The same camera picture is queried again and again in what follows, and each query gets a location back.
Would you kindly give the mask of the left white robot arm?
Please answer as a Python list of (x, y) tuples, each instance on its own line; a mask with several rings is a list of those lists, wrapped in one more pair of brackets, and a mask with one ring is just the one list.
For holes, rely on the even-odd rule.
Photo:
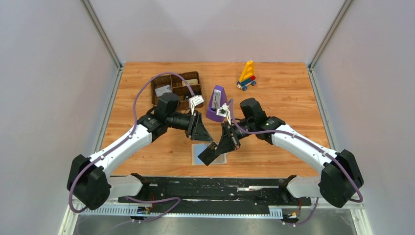
[(155, 107), (137, 119), (133, 127), (118, 140), (89, 157), (78, 155), (71, 163), (67, 189), (69, 199), (76, 197), (85, 208), (96, 210), (107, 200), (136, 196), (143, 187), (137, 174), (112, 176), (124, 161), (150, 145), (169, 128), (183, 130), (192, 141), (212, 141), (201, 114), (177, 111), (180, 99), (176, 94), (163, 94)]

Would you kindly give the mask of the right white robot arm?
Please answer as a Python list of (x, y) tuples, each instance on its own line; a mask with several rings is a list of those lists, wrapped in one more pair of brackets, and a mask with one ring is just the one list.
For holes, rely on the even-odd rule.
[(285, 121), (268, 116), (255, 98), (243, 100), (240, 108), (244, 115), (240, 120), (234, 117), (232, 100), (224, 103), (216, 112), (226, 119), (222, 124), (221, 139), (215, 148), (217, 155), (235, 151), (240, 148), (241, 139), (256, 136), (290, 152), (319, 173), (317, 177), (288, 177), (282, 189), (289, 196), (323, 198), (337, 208), (342, 208), (347, 202), (363, 202), (360, 191), (364, 185), (363, 176), (350, 151), (336, 151), (310, 140)]

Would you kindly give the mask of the white card holder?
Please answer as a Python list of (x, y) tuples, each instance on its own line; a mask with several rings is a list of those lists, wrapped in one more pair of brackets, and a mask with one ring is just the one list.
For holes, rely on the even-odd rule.
[[(204, 165), (198, 156), (209, 146), (207, 143), (192, 144), (192, 165)], [(224, 165), (227, 163), (227, 154), (217, 157), (210, 165)]]

